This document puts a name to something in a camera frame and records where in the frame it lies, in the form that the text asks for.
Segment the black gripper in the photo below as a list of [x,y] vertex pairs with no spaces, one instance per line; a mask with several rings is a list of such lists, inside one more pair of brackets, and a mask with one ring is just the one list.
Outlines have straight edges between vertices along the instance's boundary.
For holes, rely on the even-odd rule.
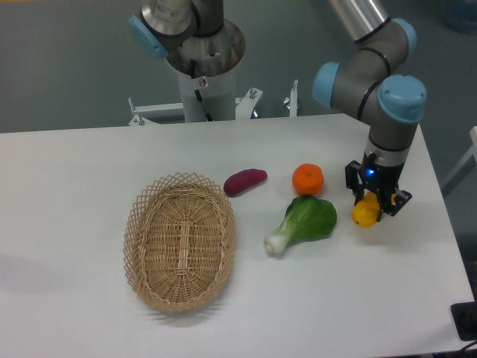
[[384,214],[395,216],[412,199],[410,192],[399,189],[406,159],[406,150],[366,149],[361,164],[353,160],[345,166],[346,187],[353,192],[355,205],[364,198],[365,191],[376,194],[379,205],[377,222]]

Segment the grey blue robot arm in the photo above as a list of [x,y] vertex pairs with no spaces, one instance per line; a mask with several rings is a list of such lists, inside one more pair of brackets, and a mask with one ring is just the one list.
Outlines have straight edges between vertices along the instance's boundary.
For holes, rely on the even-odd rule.
[[[394,216],[411,199],[399,177],[427,100],[421,81],[396,73],[415,50],[416,33],[380,1],[332,1],[331,7],[358,50],[346,63],[322,65],[312,95],[369,126],[362,161],[345,168],[346,185],[356,202],[372,192],[378,214]],[[187,122],[251,117],[257,93],[241,101],[234,95],[244,35],[224,18],[222,1],[144,1],[128,28],[146,54],[177,73]]]

